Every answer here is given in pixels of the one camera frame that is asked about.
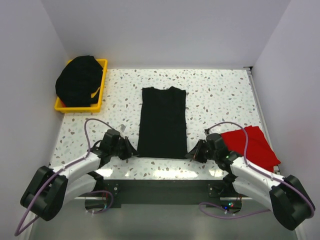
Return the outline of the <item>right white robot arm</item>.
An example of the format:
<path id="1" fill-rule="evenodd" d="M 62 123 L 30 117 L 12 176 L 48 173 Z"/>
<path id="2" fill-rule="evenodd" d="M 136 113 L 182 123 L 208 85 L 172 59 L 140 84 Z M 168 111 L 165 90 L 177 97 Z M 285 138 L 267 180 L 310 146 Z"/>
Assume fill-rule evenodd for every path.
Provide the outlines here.
<path id="1" fill-rule="evenodd" d="M 315 205 L 297 177 L 273 174 L 257 166 L 244 155 L 229 150 L 218 133 L 199 140 L 185 157 L 199 163 L 213 160 L 227 172 L 223 180 L 229 187 L 265 206 L 288 230 L 295 230 L 315 214 Z"/>

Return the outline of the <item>black t shirt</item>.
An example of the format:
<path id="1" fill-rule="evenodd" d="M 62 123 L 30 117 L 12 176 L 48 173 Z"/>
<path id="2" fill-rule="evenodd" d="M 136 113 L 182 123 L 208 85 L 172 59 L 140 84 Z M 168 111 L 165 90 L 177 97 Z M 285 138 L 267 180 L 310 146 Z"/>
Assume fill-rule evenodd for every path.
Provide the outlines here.
<path id="1" fill-rule="evenodd" d="M 187 154 L 186 91 L 142 89 L 137 152 L 141 158 L 184 159 Z"/>

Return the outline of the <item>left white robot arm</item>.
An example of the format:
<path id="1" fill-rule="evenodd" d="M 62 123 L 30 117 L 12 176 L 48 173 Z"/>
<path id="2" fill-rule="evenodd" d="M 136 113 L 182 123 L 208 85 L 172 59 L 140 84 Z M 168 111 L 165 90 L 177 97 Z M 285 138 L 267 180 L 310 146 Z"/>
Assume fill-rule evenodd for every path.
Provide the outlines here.
<path id="1" fill-rule="evenodd" d="M 96 171 L 112 157 L 127 160 L 137 155 L 128 137 L 109 129 L 83 157 L 54 168 L 40 167 L 23 193 L 20 204 L 41 219 L 50 221 L 69 201 L 103 189 L 104 178 Z"/>

